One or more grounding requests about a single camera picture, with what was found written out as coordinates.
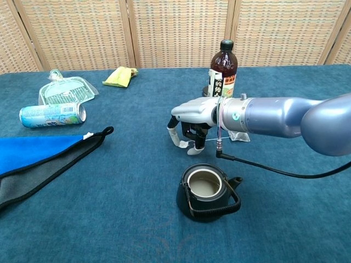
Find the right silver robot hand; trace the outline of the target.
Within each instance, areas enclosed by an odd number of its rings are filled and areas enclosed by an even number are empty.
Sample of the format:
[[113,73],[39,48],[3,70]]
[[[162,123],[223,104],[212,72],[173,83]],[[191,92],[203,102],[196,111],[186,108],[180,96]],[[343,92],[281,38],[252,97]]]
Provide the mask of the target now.
[[181,146],[176,131],[176,126],[180,123],[183,136],[194,141],[194,146],[188,149],[187,154],[190,156],[200,154],[205,148],[208,130],[217,125],[215,118],[217,105],[216,97],[200,97],[174,107],[167,124],[174,145]]

